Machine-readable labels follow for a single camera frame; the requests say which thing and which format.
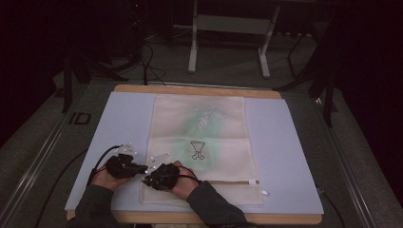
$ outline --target wooden table edge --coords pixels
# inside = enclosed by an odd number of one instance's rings
[[[121,223],[203,224],[194,212],[112,211],[112,213],[116,220]],[[246,213],[245,216],[248,221],[256,224],[315,225],[322,221],[322,215]],[[74,211],[67,211],[67,219],[74,217]]]
[[[116,85],[115,92],[161,93],[201,96],[238,96],[245,98],[281,99],[276,91],[243,88],[216,88],[192,86],[161,86],[161,85]]]

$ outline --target tripod leg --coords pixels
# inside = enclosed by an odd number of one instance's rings
[[[83,62],[83,60],[72,51],[68,55],[68,59],[71,65],[71,69],[74,71],[77,80],[81,84],[88,84],[91,80],[91,75],[89,75],[88,69],[86,68],[86,63]]]
[[[72,100],[72,91],[71,91],[71,67],[70,67],[70,59],[67,57],[64,62],[65,69],[64,69],[64,76],[63,76],[63,97],[65,103],[63,105],[63,113],[66,113],[68,108],[71,105]]]
[[[308,73],[306,68],[304,68],[293,82],[291,82],[287,85],[280,86],[280,87],[273,87],[272,90],[273,91],[287,91],[295,86],[305,83],[306,81],[315,79],[317,74],[318,74],[318,72],[309,72]]]
[[[323,109],[323,118],[325,119],[326,124],[328,124],[329,126],[332,126],[331,114],[332,114],[334,89],[335,89],[335,73],[332,72],[329,74],[329,77],[328,77],[325,106]]]
[[[112,71],[110,71],[108,68],[92,61],[91,59],[89,59],[88,57],[86,57],[83,54],[79,54],[79,58],[83,60],[83,62],[89,64],[91,67],[93,67],[94,69],[104,73],[104,75],[106,75],[107,77],[115,80],[115,81],[128,81],[128,79],[126,78],[122,78],[121,76],[113,73]]]
[[[303,35],[299,36],[299,38],[297,39],[297,41],[296,41],[296,43],[294,44],[293,48],[291,48],[290,52],[288,52],[288,55],[287,55],[288,65],[290,66],[291,74],[293,75],[294,78],[296,78],[297,75],[296,75],[296,72],[294,71],[294,68],[293,68],[293,63],[292,63],[292,61],[291,61],[291,54],[292,54],[293,51],[296,49],[296,47],[298,46],[298,44],[301,42],[302,38],[303,38]]]
[[[318,98],[320,97],[320,94],[323,92],[327,85],[327,78],[318,75],[318,77],[315,78],[314,82],[312,83],[311,87],[308,90],[309,96],[313,98]]]

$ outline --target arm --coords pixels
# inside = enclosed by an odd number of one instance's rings
[[[77,208],[76,217],[67,222],[67,228],[120,227],[118,221],[110,211],[110,204],[114,191],[130,179],[114,179],[101,168],[92,179],[91,185],[86,187]]]
[[[174,164],[180,167],[182,175],[194,177],[191,171],[181,168],[182,164],[179,161]],[[247,222],[243,212],[224,199],[208,181],[199,185],[195,180],[179,178],[172,193],[180,199],[186,200],[206,224]]]

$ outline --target table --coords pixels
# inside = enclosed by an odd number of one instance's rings
[[[118,85],[111,94],[83,166],[67,201],[67,218],[84,193],[91,168],[101,154],[114,144],[133,142],[144,162],[153,100],[157,94],[197,94],[242,96],[249,126],[252,150],[263,190],[269,197],[263,205],[240,206],[249,221],[260,224],[317,224],[323,208],[297,138],[286,103],[277,92],[205,87],[164,87]],[[127,117],[137,121],[127,121]],[[272,128],[262,132],[259,128]],[[119,222],[127,223],[201,223],[190,208],[143,205],[133,196],[139,180],[120,188],[112,201],[112,212]]]
[[[267,65],[266,50],[273,35],[273,30],[277,21],[279,10],[280,6],[276,5],[271,20],[204,15],[198,14],[198,0],[193,0],[192,47],[190,49],[188,72],[196,72],[196,62],[198,55],[198,29],[243,32],[265,35],[264,43],[258,49],[258,55],[262,75],[264,78],[269,78],[270,71],[269,66]]]

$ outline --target green stain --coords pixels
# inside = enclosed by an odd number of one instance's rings
[[[220,137],[221,126],[222,115],[216,106],[195,108],[174,142],[174,159],[195,171],[206,171],[214,167],[220,155],[217,139]]]

